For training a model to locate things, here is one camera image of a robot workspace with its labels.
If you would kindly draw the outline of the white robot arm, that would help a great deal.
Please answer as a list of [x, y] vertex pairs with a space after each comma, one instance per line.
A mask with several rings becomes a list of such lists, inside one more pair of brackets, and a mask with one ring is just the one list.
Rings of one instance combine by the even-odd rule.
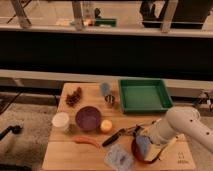
[[200, 121], [193, 107], [172, 107], [148, 129], [148, 137], [156, 145], [168, 143], [178, 134], [185, 134], [213, 153], [213, 130]]

